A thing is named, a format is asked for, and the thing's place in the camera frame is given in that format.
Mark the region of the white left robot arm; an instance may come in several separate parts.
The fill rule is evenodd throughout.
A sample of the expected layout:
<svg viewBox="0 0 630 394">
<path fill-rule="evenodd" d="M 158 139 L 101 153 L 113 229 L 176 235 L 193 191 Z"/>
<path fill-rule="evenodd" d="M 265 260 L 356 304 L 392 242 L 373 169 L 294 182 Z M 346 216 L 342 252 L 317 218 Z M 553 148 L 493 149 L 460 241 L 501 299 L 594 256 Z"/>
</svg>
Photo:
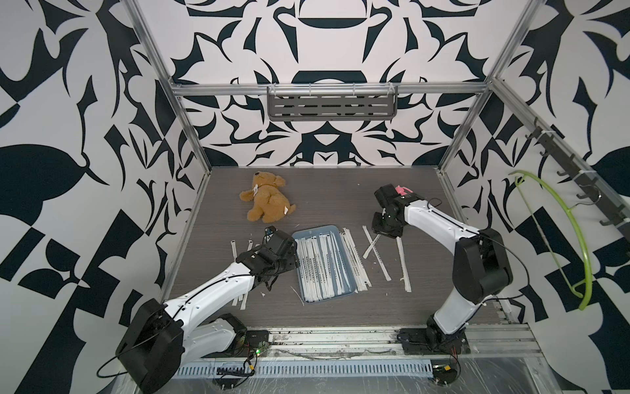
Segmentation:
<svg viewBox="0 0 630 394">
<path fill-rule="evenodd" d="M 182 365 L 228 351 L 244 331 L 231 315 L 211 323 L 207 318 L 259 285 L 272 288 L 280 275 L 299 265 L 296 240 L 266 228 L 260 245 L 240 253 L 217 276 L 177 298 L 141 305 L 116 349 L 116 360 L 142 393 L 157 392 Z"/>
</svg>

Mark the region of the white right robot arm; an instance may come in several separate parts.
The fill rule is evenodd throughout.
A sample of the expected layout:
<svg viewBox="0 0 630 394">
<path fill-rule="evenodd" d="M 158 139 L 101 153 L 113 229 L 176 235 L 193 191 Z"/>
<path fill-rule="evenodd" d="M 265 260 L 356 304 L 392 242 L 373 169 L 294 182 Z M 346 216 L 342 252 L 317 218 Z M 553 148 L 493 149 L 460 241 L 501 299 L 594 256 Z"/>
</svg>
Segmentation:
<svg viewBox="0 0 630 394">
<path fill-rule="evenodd" d="M 375 233 L 399 241 L 406 227 L 418 228 L 453 255 L 453 290 L 426 328 L 419 333 L 403 329 L 399 340 L 410 351 L 460 351 L 468 322 L 514 280 L 502 236 L 466 225 L 404 187 L 388 184 L 374 195 L 382 208 L 373 215 Z"/>
</svg>

